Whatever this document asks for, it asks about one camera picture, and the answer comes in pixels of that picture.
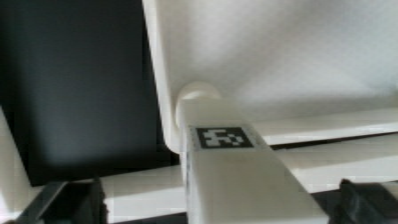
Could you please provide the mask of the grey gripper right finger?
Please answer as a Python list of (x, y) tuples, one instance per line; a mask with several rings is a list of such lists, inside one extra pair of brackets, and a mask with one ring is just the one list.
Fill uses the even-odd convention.
[(340, 184), (340, 202), (329, 224), (398, 224), (398, 181)]

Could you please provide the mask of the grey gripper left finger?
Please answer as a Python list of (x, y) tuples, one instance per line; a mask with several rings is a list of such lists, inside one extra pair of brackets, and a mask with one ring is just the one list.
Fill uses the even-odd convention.
[(102, 181), (50, 182), (16, 218), (16, 224), (109, 224)]

